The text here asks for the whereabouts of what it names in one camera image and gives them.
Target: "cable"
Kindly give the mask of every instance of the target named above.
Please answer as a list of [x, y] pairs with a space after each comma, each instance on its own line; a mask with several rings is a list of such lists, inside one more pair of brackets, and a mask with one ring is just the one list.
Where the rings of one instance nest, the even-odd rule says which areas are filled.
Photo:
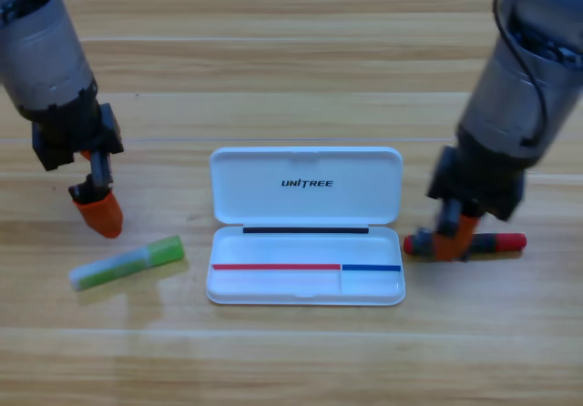
[[528, 79], [530, 80], [533, 87], [537, 91], [538, 102], [540, 104], [540, 122], [537, 123], [537, 131], [532, 136], [532, 138], [524, 138], [522, 143], [521, 143], [521, 145], [524, 145], [525, 147], [536, 147], [540, 143], [540, 141], [542, 140], [543, 136], [545, 135], [545, 131], [547, 130], [547, 125], [548, 125], [547, 101], [545, 99], [545, 94], [543, 94], [543, 91], [540, 88], [540, 84], [538, 83], [538, 80], [535, 78], [534, 74], [530, 71], [527, 64], [525, 63], [525, 61], [522, 59], [522, 57], [518, 53], [513, 42], [510, 40], [510, 35], [508, 34], [506, 28], [502, 25], [502, 22], [500, 21], [500, 15], [498, 13], [499, 3], [500, 3], [500, 0], [493, 1], [492, 11], [494, 13], [494, 20], [496, 21], [496, 26], [498, 27], [498, 31], [500, 32], [500, 36], [502, 37], [502, 40], [504, 41], [504, 43], [508, 47], [508, 50], [510, 51], [510, 53], [512, 53], [512, 55], [514, 56], [514, 58], [516, 59], [516, 61], [520, 65], [520, 67], [522, 67], [522, 70], [528, 76]]

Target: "black stripe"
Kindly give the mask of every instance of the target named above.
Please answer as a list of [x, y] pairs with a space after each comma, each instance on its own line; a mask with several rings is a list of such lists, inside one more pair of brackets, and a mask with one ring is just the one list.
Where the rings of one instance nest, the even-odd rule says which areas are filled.
[[367, 227], [244, 227], [243, 233], [353, 233], [367, 234]]

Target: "wooden table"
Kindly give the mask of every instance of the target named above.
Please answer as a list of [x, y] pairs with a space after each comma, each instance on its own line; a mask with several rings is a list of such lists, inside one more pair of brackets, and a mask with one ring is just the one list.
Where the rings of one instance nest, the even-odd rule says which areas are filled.
[[[2, 406], [583, 404], [583, 117], [531, 171], [523, 257], [405, 259], [392, 308], [220, 307], [205, 296], [208, 157], [223, 146], [383, 145], [403, 237], [432, 222], [440, 148], [496, 38], [491, 0], [66, 0], [127, 152], [105, 240], [44, 173], [0, 96]], [[180, 234], [187, 259], [75, 293], [67, 273]]]

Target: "red stripe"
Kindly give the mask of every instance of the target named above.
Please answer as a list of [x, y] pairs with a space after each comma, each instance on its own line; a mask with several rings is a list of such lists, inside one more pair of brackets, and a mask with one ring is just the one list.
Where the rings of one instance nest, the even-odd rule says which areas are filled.
[[298, 263], [216, 263], [213, 269], [252, 269], [252, 270], [277, 270], [277, 269], [335, 269], [340, 270], [336, 263], [298, 264]]

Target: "gray robot arm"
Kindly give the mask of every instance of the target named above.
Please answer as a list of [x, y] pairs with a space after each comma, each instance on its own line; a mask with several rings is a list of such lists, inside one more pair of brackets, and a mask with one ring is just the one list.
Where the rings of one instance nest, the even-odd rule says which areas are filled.
[[512, 216], [525, 171], [545, 155], [583, 87], [583, 0], [495, 0], [494, 12], [500, 37], [427, 193], [442, 201], [441, 259], [463, 253], [485, 213]]
[[123, 151], [110, 105], [97, 82], [63, 0], [0, 0], [0, 82], [32, 123], [33, 150], [45, 170], [81, 152], [91, 174], [69, 193], [86, 223], [108, 238], [123, 215], [111, 192], [109, 155]]

